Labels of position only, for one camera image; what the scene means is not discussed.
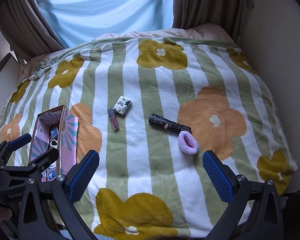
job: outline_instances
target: brown curtain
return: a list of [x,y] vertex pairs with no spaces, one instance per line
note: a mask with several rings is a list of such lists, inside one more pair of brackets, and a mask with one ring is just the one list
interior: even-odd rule
[[173,0],[173,28],[212,23],[220,25],[237,42],[246,4],[247,0]]
[[0,10],[0,31],[15,54],[26,61],[64,49],[35,0],[6,0]]

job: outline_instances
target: light blue curtain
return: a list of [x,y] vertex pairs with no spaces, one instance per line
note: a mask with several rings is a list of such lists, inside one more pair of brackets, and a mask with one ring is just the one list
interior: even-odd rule
[[41,13],[66,47],[104,33],[171,28],[173,0],[39,0]]

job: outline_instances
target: product package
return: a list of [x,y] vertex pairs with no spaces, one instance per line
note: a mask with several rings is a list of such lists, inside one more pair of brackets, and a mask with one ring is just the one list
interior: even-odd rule
[[120,96],[118,101],[115,103],[113,110],[118,114],[124,115],[131,104],[131,100]]
[[42,172],[42,181],[54,180],[59,174],[66,175],[76,164],[78,117],[65,106],[38,114],[30,144],[29,162],[51,147],[57,148],[59,158]]

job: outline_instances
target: orange flower pattern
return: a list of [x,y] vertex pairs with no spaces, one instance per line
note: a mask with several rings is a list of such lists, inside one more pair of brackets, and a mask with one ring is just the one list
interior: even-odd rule
[[21,121],[21,114],[16,114],[15,117],[8,124],[4,125],[0,130],[0,143],[2,141],[11,141],[20,136],[19,122]]
[[224,93],[212,86],[202,88],[195,100],[181,106],[178,122],[191,127],[203,152],[213,150],[220,160],[232,154],[232,137],[247,130],[242,114],[231,109]]
[[77,134],[77,162],[88,153],[89,150],[100,152],[102,144],[102,134],[100,130],[92,125],[92,112],[84,103],[72,106],[70,112],[79,117]]

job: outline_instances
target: pink box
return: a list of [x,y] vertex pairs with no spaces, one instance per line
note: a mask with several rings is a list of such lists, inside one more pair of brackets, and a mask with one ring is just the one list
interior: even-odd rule
[[57,125],[57,149],[59,158],[47,170],[42,172],[42,181],[51,181],[59,174],[66,175],[76,164],[78,117],[75,117],[65,106],[38,114],[30,145],[29,162],[46,152],[51,146],[50,127]]

